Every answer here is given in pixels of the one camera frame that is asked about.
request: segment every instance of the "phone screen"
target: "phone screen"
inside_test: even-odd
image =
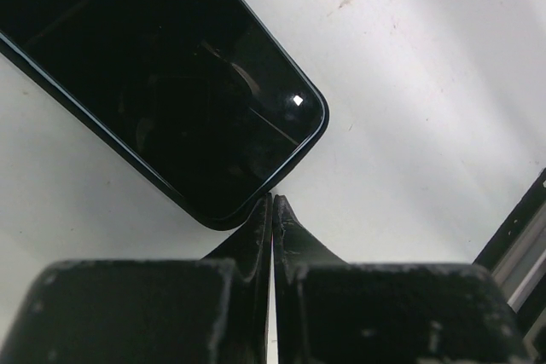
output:
[[[326,125],[323,98],[241,0],[1,0],[3,39],[211,220]]]

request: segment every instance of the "black screen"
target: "black screen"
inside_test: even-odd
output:
[[[1,0],[5,37],[188,205],[236,212],[325,108],[240,0]]]

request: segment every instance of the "worn black plastic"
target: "worn black plastic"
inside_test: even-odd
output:
[[[242,0],[0,3],[3,52],[211,228],[244,222],[328,123]]]
[[[271,197],[200,261],[73,261],[28,292],[2,364],[264,364]]]
[[[277,197],[279,362],[518,362],[514,315],[485,269],[343,263]]]

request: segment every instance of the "white table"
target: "white table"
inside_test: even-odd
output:
[[[546,165],[546,0],[246,0],[328,100],[275,189],[348,261],[471,262]],[[197,258],[194,222],[0,57],[0,339],[67,257]]]

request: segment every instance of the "smartphone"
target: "smartphone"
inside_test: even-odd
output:
[[[0,0],[2,52],[182,208],[233,228],[328,106],[242,0]]]

